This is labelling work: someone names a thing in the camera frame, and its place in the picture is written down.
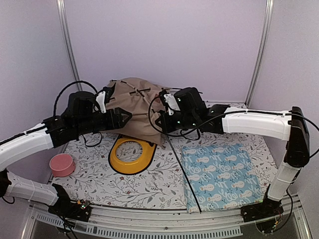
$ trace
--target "white arm segment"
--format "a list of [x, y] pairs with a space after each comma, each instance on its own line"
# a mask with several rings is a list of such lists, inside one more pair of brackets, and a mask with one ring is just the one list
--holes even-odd
[[8, 179], [12, 184], [8, 186], [5, 196], [24, 198], [49, 206], [54, 205], [58, 200], [57, 191], [52, 185], [33, 182], [11, 172], [8, 172]]
[[[244, 109], [229, 107], [226, 112], [242, 111]], [[287, 114], [289, 111], [280, 111], [274, 113]], [[234, 113], [226, 115], [222, 119], [223, 130], [226, 133], [252, 133], [263, 136], [270, 136], [288, 141], [291, 126], [288, 121], [291, 116], [277, 116], [260, 113]], [[277, 171], [274, 181], [270, 184], [268, 198], [274, 201], [280, 201], [287, 188], [293, 183], [296, 174], [301, 168], [295, 168], [282, 162]]]
[[[225, 111], [242, 111], [237, 107], [229, 107]], [[289, 111], [274, 113], [287, 114]], [[260, 113], [234, 113], [226, 115], [223, 119], [223, 130], [225, 133], [252, 133], [270, 136], [288, 141], [290, 136], [290, 125], [288, 121], [291, 116], [276, 116]]]
[[301, 168], [292, 167], [288, 163], [282, 161], [275, 179], [270, 184], [267, 194], [268, 198], [279, 202], [286, 193], [287, 188], [294, 182], [294, 178], [299, 170], [301, 170]]
[[[39, 123], [35, 128], [44, 126]], [[0, 171], [5, 170], [9, 165], [34, 153], [45, 149], [53, 148], [53, 143], [47, 128], [23, 135], [0, 146]], [[24, 198], [27, 200], [42, 202], [47, 205], [54, 205], [58, 200], [57, 192], [51, 185], [40, 184], [28, 179], [21, 178], [8, 172], [8, 179], [11, 185], [8, 186], [5, 195]]]
[[9, 165], [34, 153], [45, 149], [53, 148], [51, 136], [45, 131], [47, 128], [23, 135], [0, 146], [0, 171], [5, 170]]

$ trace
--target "black mount bracket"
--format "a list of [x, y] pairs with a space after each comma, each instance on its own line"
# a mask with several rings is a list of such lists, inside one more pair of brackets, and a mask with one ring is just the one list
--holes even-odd
[[267, 197], [269, 187], [265, 193], [262, 203], [246, 205], [240, 208], [240, 214], [243, 217], [244, 222], [273, 217], [284, 212], [281, 201], [276, 202]]
[[69, 195], [61, 185], [52, 184], [52, 186], [56, 189], [59, 198], [53, 206], [49, 207], [49, 213], [82, 222], [89, 221], [92, 211], [90, 206], [83, 207], [82, 204], [71, 202]]

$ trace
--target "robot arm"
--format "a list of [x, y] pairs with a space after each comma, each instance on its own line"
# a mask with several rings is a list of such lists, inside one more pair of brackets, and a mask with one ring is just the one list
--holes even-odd
[[111, 88], [104, 88], [97, 95], [84, 91], [72, 93], [61, 116], [45, 119], [35, 127], [0, 142], [0, 197], [13, 196], [45, 203], [60, 215], [73, 215], [72, 218], [87, 221], [90, 207], [72, 203], [60, 185], [33, 182], [8, 172], [6, 168], [34, 153], [78, 140], [80, 135], [124, 127], [132, 114], [121, 108], [106, 110], [105, 103], [111, 94]]
[[156, 120], [164, 134], [177, 129], [199, 129], [211, 133], [251, 133], [287, 141], [284, 161], [270, 184], [262, 203], [241, 208], [244, 221], [253, 221], [282, 213], [281, 199], [299, 171], [310, 159], [309, 133], [300, 108], [266, 112], [244, 110], [229, 105], [207, 108], [196, 88], [185, 88], [174, 95], [159, 95], [167, 112]]

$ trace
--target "pink bowl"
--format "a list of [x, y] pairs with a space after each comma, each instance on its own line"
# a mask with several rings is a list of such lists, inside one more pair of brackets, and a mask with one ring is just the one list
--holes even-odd
[[75, 163], [70, 154], [60, 153], [51, 159], [50, 168], [54, 177], [66, 177], [74, 172]]

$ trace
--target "yellow plastic ring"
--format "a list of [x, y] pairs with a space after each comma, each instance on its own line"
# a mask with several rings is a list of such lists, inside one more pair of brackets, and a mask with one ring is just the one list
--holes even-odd
[[[116, 156], [116, 150], [118, 147], [125, 143], [125, 142], [137, 142], [142, 146], [142, 154], [141, 156], [133, 161], [133, 162], [123, 162], [118, 159]], [[128, 138], [128, 137], [123, 137], [119, 138], [116, 143], [114, 144], [111, 153], [109, 155], [109, 163], [110, 166], [115, 170], [116, 172], [120, 174], [125, 174], [125, 175], [133, 175], [133, 174], [138, 174], [145, 169], [151, 164], [154, 153], [156, 149], [156, 144], [151, 146], [148, 142], [144, 140], [139, 140], [135, 138]]]

